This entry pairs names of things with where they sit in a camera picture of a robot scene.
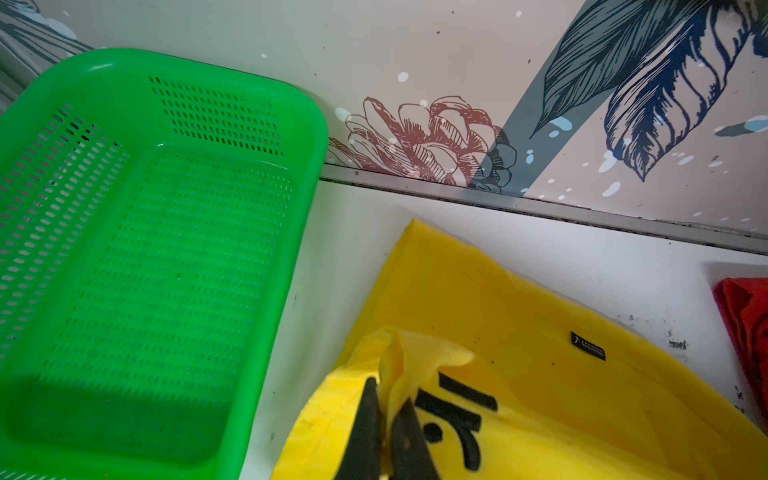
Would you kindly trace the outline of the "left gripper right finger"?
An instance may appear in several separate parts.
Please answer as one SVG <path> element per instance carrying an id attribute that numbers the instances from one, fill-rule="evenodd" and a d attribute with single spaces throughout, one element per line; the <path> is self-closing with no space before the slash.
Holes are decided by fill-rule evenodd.
<path id="1" fill-rule="evenodd" d="M 394 417 L 390 451 L 393 470 L 391 479 L 438 480 L 440 478 L 411 399 L 403 404 Z"/>

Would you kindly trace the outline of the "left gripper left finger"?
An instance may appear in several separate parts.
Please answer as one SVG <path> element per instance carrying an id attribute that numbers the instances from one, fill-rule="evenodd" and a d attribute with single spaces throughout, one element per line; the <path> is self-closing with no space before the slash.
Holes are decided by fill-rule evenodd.
<path id="1" fill-rule="evenodd" d="M 344 455 L 334 477 L 343 479 L 379 479 L 381 473 L 381 412 L 378 406 L 377 381 L 369 377 L 364 383 Z"/>

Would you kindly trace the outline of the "yellow shorts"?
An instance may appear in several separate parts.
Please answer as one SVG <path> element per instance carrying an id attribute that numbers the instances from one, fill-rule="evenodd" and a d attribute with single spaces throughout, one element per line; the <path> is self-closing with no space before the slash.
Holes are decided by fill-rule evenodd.
<path id="1" fill-rule="evenodd" d="M 334 478 L 367 378 L 380 478 L 411 399 L 442 479 L 763 479 L 767 438 L 669 354 L 420 221 L 391 252 L 276 479 Z"/>

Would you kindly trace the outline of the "red shorts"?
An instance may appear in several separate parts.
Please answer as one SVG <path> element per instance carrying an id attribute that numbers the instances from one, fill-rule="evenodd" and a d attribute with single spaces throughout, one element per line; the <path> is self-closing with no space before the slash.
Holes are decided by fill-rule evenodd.
<path id="1" fill-rule="evenodd" d="M 714 300 L 742 370 L 767 419 L 767 279 L 726 278 Z"/>

